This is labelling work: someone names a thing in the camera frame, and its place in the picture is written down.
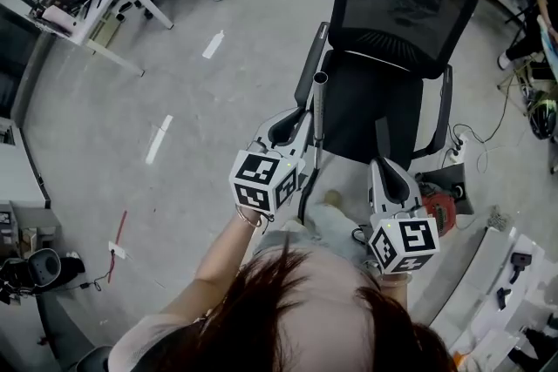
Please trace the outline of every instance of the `chair seat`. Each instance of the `chair seat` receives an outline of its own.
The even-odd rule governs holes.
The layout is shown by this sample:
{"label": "chair seat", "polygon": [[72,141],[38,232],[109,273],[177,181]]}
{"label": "chair seat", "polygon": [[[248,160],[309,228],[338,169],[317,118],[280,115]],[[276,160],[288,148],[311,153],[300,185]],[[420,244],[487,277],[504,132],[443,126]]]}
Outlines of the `chair seat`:
{"label": "chair seat", "polygon": [[376,121],[387,118],[389,158],[409,168],[419,128],[423,81],[398,67],[346,51],[328,51],[323,149],[369,164],[377,157]]}

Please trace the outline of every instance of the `black helmet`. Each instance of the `black helmet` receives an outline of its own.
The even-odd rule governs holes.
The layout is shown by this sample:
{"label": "black helmet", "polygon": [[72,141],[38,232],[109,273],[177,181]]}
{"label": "black helmet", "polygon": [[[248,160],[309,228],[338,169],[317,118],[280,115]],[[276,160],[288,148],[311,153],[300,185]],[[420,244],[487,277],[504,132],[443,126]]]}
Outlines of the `black helmet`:
{"label": "black helmet", "polygon": [[543,99],[544,96],[544,91],[536,92],[527,105],[527,108],[533,107],[529,113],[529,124],[538,139],[551,138],[556,128],[558,106],[554,99]]}

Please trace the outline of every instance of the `metal pole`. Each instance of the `metal pole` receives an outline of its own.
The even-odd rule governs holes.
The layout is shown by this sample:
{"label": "metal pole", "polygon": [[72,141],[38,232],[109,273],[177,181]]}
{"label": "metal pole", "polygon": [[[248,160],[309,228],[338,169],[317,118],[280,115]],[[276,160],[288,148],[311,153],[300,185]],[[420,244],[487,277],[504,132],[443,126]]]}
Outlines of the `metal pole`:
{"label": "metal pole", "polygon": [[328,75],[319,71],[314,75],[312,90],[314,93],[314,168],[319,169],[322,165],[323,147],[323,102],[325,100],[325,85]]}

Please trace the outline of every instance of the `hair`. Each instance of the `hair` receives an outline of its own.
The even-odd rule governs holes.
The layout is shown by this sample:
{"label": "hair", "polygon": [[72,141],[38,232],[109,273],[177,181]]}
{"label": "hair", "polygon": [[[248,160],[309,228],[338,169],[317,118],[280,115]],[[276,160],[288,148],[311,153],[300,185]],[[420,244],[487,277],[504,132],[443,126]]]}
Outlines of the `hair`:
{"label": "hair", "polygon": [[[239,370],[287,372],[297,353],[285,351],[278,321],[301,304],[285,298],[306,280],[293,278],[291,273],[307,256],[290,252],[287,242],[277,258],[255,257],[241,269],[203,328],[170,348],[156,371],[224,370],[237,366]],[[378,292],[378,284],[371,276],[370,279],[371,286],[359,288],[356,295],[374,321],[371,370],[457,372],[440,338],[428,327],[413,323],[405,309]]]}

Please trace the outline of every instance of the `white cube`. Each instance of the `white cube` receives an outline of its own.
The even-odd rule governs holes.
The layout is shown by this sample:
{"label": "white cube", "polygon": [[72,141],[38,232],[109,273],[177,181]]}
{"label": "white cube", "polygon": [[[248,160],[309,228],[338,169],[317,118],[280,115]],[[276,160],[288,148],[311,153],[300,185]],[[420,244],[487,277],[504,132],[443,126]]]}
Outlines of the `white cube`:
{"label": "white cube", "polygon": [[275,214],[295,192],[297,163],[274,152],[239,151],[228,181],[235,203]]}
{"label": "white cube", "polygon": [[368,244],[382,273],[419,270],[439,253],[436,219],[382,219]]}

